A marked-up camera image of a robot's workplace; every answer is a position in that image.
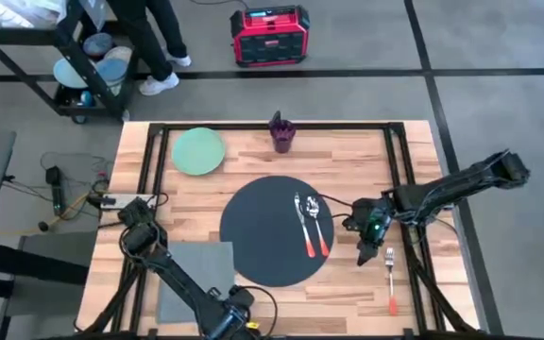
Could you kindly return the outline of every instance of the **wooden tabletop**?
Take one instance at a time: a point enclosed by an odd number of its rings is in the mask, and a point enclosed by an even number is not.
[[[441,177],[432,133],[427,121],[404,122],[412,156],[416,182],[424,183]],[[114,164],[110,191],[135,193],[144,156],[148,123],[125,124]],[[181,134],[170,133],[168,151]],[[167,157],[161,190],[169,201],[159,207],[157,219],[173,241],[217,242],[219,222],[224,207],[241,187],[254,179],[269,175],[285,175],[304,180],[318,192],[347,202],[360,197],[376,197],[390,188],[391,177],[380,130],[300,130],[291,152],[274,152],[265,130],[220,130],[227,154],[224,162],[205,177],[190,177],[176,170]],[[155,141],[149,184],[152,188],[160,140]],[[333,213],[349,213],[348,208],[328,201]],[[449,214],[440,216],[452,223]],[[105,215],[103,223],[114,221]],[[358,235],[347,232],[341,219],[335,221],[335,238],[331,255],[309,279],[289,287],[268,288],[279,303],[279,320],[275,334],[384,335],[401,334],[402,329],[417,329],[408,281],[400,228],[393,225],[387,232],[386,247],[396,252],[394,281],[399,315],[388,313],[389,283],[383,256],[356,266]],[[85,287],[77,325],[90,325],[115,293],[123,262],[118,239],[123,228],[98,232],[90,274]],[[478,326],[468,277],[460,253],[456,233],[450,227],[433,223],[427,228],[433,254],[433,267],[438,286],[461,316]],[[236,275],[237,284],[252,284]],[[161,281],[149,273],[144,292],[144,306],[139,333],[158,328],[159,334],[196,334],[195,324],[156,323],[157,298]],[[430,300],[423,292],[429,327],[433,327]],[[268,297],[254,292],[256,302],[252,318],[262,323],[267,332],[273,316]],[[122,329],[128,328],[133,291],[126,301]]]

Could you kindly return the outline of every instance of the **fork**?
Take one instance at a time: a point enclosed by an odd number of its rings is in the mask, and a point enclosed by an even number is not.
[[[316,198],[312,196],[308,196],[306,211],[310,214],[310,216],[316,222],[316,229],[318,230],[318,239],[320,240],[320,250],[322,251],[322,256],[327,257],[329,256],[329,248],[327,247],[327,244],[325,243],[325,239],[322,237],[322,232],[320,231],[320,226],[318,225],[318,219],[316,219],[316,217],[318,216],[318,212],[320,211],[320,209],[318,208],[318,202],[316,201]]]
[[[294,201],[295,209],[297,210],[297,217],[299,217],[299,222],[301,222],[301,227],[303,228],[303,236],[306,239],[306,250],[308,251],[308,256],[313,258],[316,256],[316,253],[314,252],[314,247],[310,241],[310,235],[308,235],[308,230],[306,229],[306,221],[303,218],[303,213],[301,213],[299,193],[295,193]]]
[[[391,246],[385,251],[385,266],[389,271],[389,313],[391,315],[397,315],[398,303],[394,296],[394,277],[392,276],[392,268],[394,267],[394,248]]]

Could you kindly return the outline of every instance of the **person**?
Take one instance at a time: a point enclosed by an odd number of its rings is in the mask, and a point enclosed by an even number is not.
[[[143,95],[156,95],[178,86],[179,78],[170,61],[183,67],[189,66],[192,61],[182,41],[178,18],[170,0],[108,0],[108,3],[152,73],[140,85],[140,92]],[[146,8],[152,13],[165,38],[168,55],[163,53],[152,31]]]

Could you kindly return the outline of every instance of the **concrete floor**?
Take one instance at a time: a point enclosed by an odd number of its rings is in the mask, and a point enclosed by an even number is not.
[[[246,1],[252,7],[287,3]],[[173,3],[195,61],[189,71],[236,70],[230,30],[220,27],[228,26],[228,17],[240,6]],[[401,1],[290,3],[310,11],[313,33],[310,57],[286,68],[420,67]],[[544,67],[544,1],[417,0],[415,5],[434,68]],[[60,57],[47,48],[6,50],[28,71],[40,74],[50,74]],[[0,75],[8,73],[0,64]],[[469,202],[505,332],[544,337],[544,76],[439,77],[436,82],[462,167],[510,147],[532,170],[524,188],[491,190]],[[55,85],[43,84],[49,91]],[[275,110],[293,119],[428,119],[443,158],[421,77],[185,80],[160,96],[136,93],[130,108],[133,120],[267,119]],[[56,116],[25,85],[0,83],[0,129],[18,133],[9,172],[24,183],[43,185],[43,152],[87,152],[113,160],[121,126],[108,121],[75,126]],[[93,178],[86,170],[90,159],[61,162],[76,179]],[[2,190],[0,231],[34,228],[49,216],[49,203]],[[85,263],[93,243],[82,239],[93,237],[89,232],[95,226],[90,216],[61,226],[59,233],[83,231],[63,235],[66,249],[58,246],[60,239],[46,237],[30,246]],[[0,243],[15,245],[18,237],[0,236]],[[38,294],[43,289],[38,282],[23,280],[21,286],[9,309],[22,316],[12,318],[9,338],[72,331],[80,289],[48,288],[60,294],[59,299],[47,299]]]

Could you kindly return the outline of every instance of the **red power station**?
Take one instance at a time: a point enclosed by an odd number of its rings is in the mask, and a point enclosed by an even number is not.
[[[302,6],[237,10],[230,23],[239,66],[290,64],[306,58],[310,18]]]

